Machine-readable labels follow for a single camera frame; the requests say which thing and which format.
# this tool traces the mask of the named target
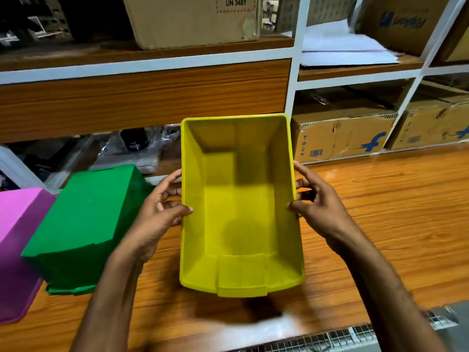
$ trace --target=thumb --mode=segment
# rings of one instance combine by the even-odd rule
[[[162,212],[164,214],[163,221],[165,223],[172,223],[174,219],[181,217],[181,216],[190,215],[193,212],[194,212],[194,209],[192,207],[188,207],[185,205],[177,205],[175,207],[171,207],[169,209],[163,210]]]
[[[308,213],[310,206],[311,204],[307,204],[305,202],[302,202],[301,200],[295,200],[290,202],[290,204],[288,205],[288,210],[294,213],[299,213],[300,215],[305,217]]]

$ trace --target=wooden table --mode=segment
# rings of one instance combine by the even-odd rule
[[[469,144],[315,165],[393,263],[420,306],[469,298]],[[254,299],[179,285],[180,229],[138,281],[132,351],[225,351],[368,322],[345,264],[302,220],[306,281]],[[2,351],[67,351],[89,295],[38,293],[26,317],[0,327]]]

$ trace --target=wood grain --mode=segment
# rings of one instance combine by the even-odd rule
[[[298,81],[339,78],[342,76],[367,75],[399,70],[420,69],[424,62],[418,57],[404,54],[399,57],[399,64],[375,64],[364,66],[314,66],[300,69]]]
[[[423,308],[469,298],[468,154],[464,144],[314,165]],[[171,229],[138,281],[131,351],[225,351],[368,322],[343,261],[301,227],[305,283],[255,299],[181,287]],[[41,290],[22,321],[0,326],[2,349],[67,351],[88,299]]]
[[[0,71],[287,48],[293,47],[294,42],[295,40],[290,37],[269,35],[261,36],[259,40],[250,42],[155,49],[151,51],[142,51],[134,41],[57,44],[1,53]]]
[[[283,112],[290,59],[0,86],[0,143]]]

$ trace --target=hand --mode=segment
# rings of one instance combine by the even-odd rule
[[[155,254],[159,239],[166,231],[181,223],[182,217],[194,209],[180,201],[166,201],[170,196],[181,196],[181,183],[173,183],[182,174],[179,169],[164,178],[145,199],[134,223],[119,244],[119,248],[138,254],[147,262]]]
[[[304,217],[334,251],[338,249],[337,243],[348,243],[354,238],[351,236],[364,236],[329,183],[296,160],[293,166],[306,178],[295,182],[296,189],[309,190],[296,193],[297,200],[290,202],[288,210]]]

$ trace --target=left hand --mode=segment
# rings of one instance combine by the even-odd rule
[[[179,225],[183,216],[190,215],[194,209],[180,201],[166,201],[170,196],[181,196],[181,183],[174,181],[181,177],[181,169],[164,178],[145,199],[134,223],[119,244],[119,248],[137,254],[147,262],[156,252],[160,238],[166,231]]]

